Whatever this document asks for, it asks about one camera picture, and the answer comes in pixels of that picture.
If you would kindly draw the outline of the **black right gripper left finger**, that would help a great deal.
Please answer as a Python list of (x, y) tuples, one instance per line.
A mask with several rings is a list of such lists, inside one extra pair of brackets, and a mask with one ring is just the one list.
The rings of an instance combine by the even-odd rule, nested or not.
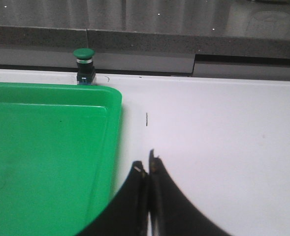
[(146, 236), (148, 232), (149, 176), (141, 161), (129, 174), (107, 207), (80, 236)]

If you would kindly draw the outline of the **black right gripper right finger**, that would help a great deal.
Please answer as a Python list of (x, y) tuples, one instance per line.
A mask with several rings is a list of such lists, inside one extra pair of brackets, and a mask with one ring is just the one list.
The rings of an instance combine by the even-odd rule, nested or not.
[(226, 236), (183, 194), (162, 160), (149, 154), (150, 217), (154, 236)]

